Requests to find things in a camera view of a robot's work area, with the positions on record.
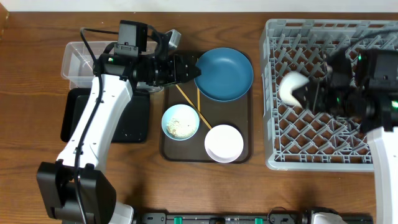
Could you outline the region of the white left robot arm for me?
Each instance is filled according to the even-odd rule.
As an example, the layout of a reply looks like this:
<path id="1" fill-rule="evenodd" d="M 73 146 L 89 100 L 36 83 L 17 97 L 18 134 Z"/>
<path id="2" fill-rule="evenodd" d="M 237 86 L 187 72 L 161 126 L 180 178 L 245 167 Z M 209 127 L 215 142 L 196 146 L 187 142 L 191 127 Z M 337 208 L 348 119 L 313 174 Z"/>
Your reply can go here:
<path id="1" fill-rule="evenodd" d="M 165 57 L 103 53 L 93 66 L 88 102 L 55 162 L 42 162 L 37 183 L 50 218 L 69 223 L 132 223 L 134 209 L 117 201 L 105 177 L 109 147 L 137 82 L 186 83 L 201 74 L 188 53 Z"/>

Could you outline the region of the white cup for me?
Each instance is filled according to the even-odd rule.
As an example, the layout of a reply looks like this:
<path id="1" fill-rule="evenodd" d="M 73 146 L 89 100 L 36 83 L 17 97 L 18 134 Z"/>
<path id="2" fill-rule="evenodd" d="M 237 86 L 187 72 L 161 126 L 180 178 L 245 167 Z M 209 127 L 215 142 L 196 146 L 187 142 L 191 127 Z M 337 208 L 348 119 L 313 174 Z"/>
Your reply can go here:
<path id="1" fill-rule="evenodd" d="M 299 101 L 293 96 L 293 91 L 301 88 L 309 82 L 309 79 L 299 72 L 289 72 L 280 81 L 279 96 L 281 100 L 289 106 L 302 108 Z"/>

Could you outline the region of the blue plate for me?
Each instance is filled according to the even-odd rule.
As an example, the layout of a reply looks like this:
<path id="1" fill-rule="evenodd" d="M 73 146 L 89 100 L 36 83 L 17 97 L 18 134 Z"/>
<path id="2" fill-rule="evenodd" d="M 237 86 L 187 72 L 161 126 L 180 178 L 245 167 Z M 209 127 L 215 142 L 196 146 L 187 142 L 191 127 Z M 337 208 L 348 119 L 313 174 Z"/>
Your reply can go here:
<path id="1" fill-rule="evenodd" d="M 197 88 L 214 101 L 237 100 L 249 91 L 254 81 L 250 60 L 236 49 L 211 49 L 200 56 L 196 66 L 201 70 L 201 75 L 194 79 Z"/>

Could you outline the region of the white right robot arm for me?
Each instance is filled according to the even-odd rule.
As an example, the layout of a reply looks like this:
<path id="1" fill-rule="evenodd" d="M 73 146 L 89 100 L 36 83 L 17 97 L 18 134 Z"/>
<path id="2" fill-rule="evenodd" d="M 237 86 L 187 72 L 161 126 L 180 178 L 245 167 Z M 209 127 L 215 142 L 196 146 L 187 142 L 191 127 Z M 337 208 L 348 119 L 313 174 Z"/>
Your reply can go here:
<path id="1" fill-rule="evenodd" d="M 397 223 L 397 51 L 368 49 L 356 66 L 344 51 L 326 60 L 330 74 L 317 80 L 289 72 L 279 87 L 290 106 L 361 120 L 373 157 L 377 223 Z"/>

